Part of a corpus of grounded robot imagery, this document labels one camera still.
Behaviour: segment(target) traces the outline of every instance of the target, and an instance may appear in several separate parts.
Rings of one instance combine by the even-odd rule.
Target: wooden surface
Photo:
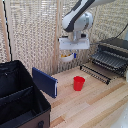
[[[80,92],[73,89],[75,76],[85,78]],[[110,128],[128,102],[128,84],[124,78],[106,85],[79,67],[53,77],[58,79],[57,98],[43,93],[52,107],[50,128]]]

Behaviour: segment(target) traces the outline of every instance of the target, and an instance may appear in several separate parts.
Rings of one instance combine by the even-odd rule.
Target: black binder
[[[52,98],[56,98],[57,96],[57,79],[47,75],[46,73],[32,68],[33,81],[36,86],[47,93]]]

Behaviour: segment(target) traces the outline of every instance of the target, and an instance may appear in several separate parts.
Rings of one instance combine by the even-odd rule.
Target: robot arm
[[[93,18],[87,13],[84,14],[84,12],[92,7],[110,3],[113,1],[115,0],[79,0],[72,8],[72,10],[63,18],[63,29],[66,32],[73,32],[84,30],[85,28],[87,28],[87,24],[91,27]]]
[[[59,38],[61,50],[89,49],[90,42],[87,35],[82,35],[81,31],[91,28],[93,24],[92,14],[86,10],[113,2],[115,0],[79,0],[72,10],[63,18],[62,27],[66,32],[71,33],[71,39]]]

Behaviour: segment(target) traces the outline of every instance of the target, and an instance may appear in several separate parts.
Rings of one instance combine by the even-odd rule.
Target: red cup
[[[83,85],[84,85],[85,79],[80,76],[74,77],[74,90],[75,91],[81,91]]]

